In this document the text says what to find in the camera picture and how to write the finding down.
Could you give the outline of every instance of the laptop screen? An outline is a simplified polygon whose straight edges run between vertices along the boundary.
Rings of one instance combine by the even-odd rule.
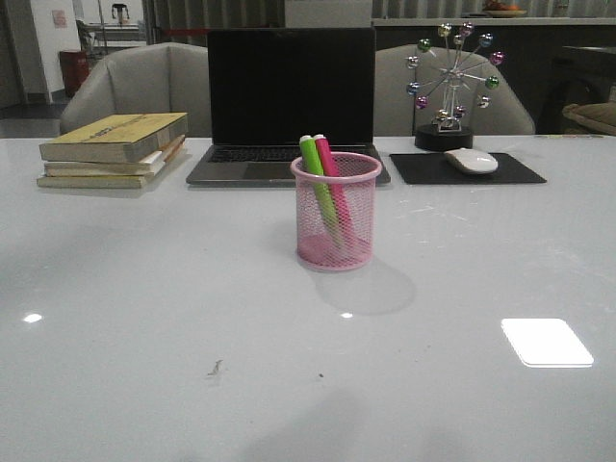
[[[214,144],[372,142],[373,29],[215,30],[208,55]]]

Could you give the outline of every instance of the ferris wheel ornament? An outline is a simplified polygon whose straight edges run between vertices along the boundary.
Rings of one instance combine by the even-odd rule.
[[[462,123],[468,109],[460,103],[459,93],[462,90],[471,89],[468,84],[471,80],[480,81],[488,92],[496,89],[500,83],[496,75],[484,78],[473,74],[484,63],[467,63],[477,51],[492,45],[494,40],[492,34],[482,34],[477,40],[475,50],[466,55],[462,54],[465,42],[474,31],[473,23],[465,22],[459,27],[457,34],[450,38],[453,32],[451,24],[446,23],[439,26],[438,35],[445,40],[447,52],[446,61],[439,63],[437,67],[440,72],[439,77],[433,81],[421,83],[416,80],[417,68],[421,60],[419,56],[409,56],[406,60],[406,66],[411,70],[412,79],[406,86],[406,92],[414,97],[417,110],[425,110],[432,93],[443,88],[443,104],[436,111],[432,123],[422,125],[416,130],[415,145],[420,148],[446,151],[458,147],[473,147],[473,132]],[[421,54],[430,53],[436,58],[431,48],[432,43],[429,38],[422,38],[417,44],[417,49]],[[504,54],[501,51],[495,51],[488,61],[493,65],[500,65],[504,61]],[[488,94],[481,94],[476,105],[479,109],[486,109],[490,106],[490,102],[491,97]]]

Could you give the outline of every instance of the highlighter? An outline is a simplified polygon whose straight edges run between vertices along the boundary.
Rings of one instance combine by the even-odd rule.
[[[314,175],[323,176],[323,167],[321,165],[321,160],[319,159],[319,152],[317,151],[315,139],[310,135],[304,135],[299,139],[299,149],[301,150],[301,157],[306,171]],[[340,235],[340,228],[338,226],[336,206],[334,205],[334,201],[329,193],[329,189],[327,188],[327,185],[323,183],[315,183],[313,185],[313,189],[315,191],[317,201],[319,202],[323,223],[334,240],[334,243],[337,246],[341,246],[343,242]]]
[[[338,166],[331,155],[331,149],[329,147],[329,141],[324,135],[315,135],[315,145],[319,152],[319,159],[323,167],[323,172],[327,176],[340,176]],[[329,185],[334,205],[336,206],[336,212],[338,217],[338,225],[340,226],[345,243],[349,246],[355,244],[355,234],[353,233],[352,220],[350,217],[350,211],[348,209],[347,198],[345,197],[345,191],[343,185]]]

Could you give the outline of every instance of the colorful ball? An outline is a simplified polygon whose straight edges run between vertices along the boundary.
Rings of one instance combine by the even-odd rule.
[[[453,110],[453,116],[455,118],[462,118],[466,114],[466,106],[456,106]]]
[[[415,107],[417,109],[427,108],[427,96],[418,96],[415,100]]]
[[[451,24],[441,24],[438,33],[439,37],[448,37],[451,34]]]
[[[492,98],[488,95],[482,94],[477,101],[477,106],[481,109],[485,109],[490,106],[490,102],[492,102]]]
[[[465,22],[460,26],[459,34],[462,37],[468,37],[470,34],[473,33],[474,30],[475,30],[475,26],[473,25],[472,22]]]
[[[420,65],[420,59],[419,59],[419,57],[417,57],[417,56],[409,56],[409,57],[406,59],[406,66],[407,66],[409,69],[416,69],[418,65]]]
[[[499,86],[499,78],[496,75],[492,75],[485,79],[485,86],[488,90],[493,90]]]
[[[422,38],[418,43],[417,43],[417,47],[419,48],[419,50],[422,53],[425,53],[426,51],[429,51],[430,48],[432,48],[432,42],[430,41],[429,38]]]
[[[419,82],[411,82],[406,85],[406,92],[410,94],[411,96],[416,95],[419,90],[420,90]]]
[[[501,65],[504,61],[504,53],[501,51],[495,51],[490,55],[490,63],[493,65]]]
[[[492,44],[492,40],[494,40],[492,34],[481,34],[479,37],[479,45],[483,48],[487,48]]]

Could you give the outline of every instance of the black base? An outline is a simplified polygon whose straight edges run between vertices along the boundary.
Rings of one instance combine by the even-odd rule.
[[[473,131],[462,127],[459,132],[440,132],[437,125],[422,125],[415,134],[415,145],[428,151],[444,152],[459,147],[473,147]]]

